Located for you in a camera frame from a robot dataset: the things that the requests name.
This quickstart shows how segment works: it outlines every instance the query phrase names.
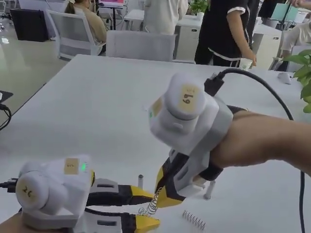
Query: computer mouse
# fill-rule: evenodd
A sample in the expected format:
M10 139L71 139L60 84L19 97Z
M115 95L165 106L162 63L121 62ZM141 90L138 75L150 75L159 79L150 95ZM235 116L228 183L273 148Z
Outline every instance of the computer mouse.
M292 78L289 75L289 73L283 72L278 74L278 79L285 84L291 84L292 83Z

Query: paper cup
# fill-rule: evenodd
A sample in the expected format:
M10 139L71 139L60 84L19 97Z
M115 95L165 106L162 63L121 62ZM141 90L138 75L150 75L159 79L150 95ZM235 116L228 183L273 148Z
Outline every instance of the paper cup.
M253 63L252 60L241 58L239 68L248 71L252 66L252 63Z

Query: label sticker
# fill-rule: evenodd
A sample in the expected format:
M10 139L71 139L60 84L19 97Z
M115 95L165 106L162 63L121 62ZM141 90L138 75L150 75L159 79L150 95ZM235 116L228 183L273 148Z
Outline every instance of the label sticker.
M36 200L34 191L24 180L18 181L16 185L16 192L23 196L24 201L28 203L33 203Z
M78 175L79 174L79 162L77 158L67 158L64 166L65 175Z
M158 98L156 102L152 105L152 111L154 113L154 117L156 117L162 109L162 99Z
M195 111L199 89L195 85L184 84L181 87L181 96L179 108L185 112L192 113Z

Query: green led light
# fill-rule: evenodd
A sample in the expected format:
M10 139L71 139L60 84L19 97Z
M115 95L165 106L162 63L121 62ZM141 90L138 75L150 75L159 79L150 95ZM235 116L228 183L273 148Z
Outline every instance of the green led light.
M86 163L82 164L82 167L81 167L82 171L85 171L85 169L86 169Z

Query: white cabinet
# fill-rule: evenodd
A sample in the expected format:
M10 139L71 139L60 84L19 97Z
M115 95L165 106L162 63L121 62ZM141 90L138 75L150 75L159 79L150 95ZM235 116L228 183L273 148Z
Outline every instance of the white cabinet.
M180 27L177 60L194 61L200 28Z
M257 67L269 69L273 62L273 57L277 56L277 52L281 41L280 35L261 35L262 39L257 50Z

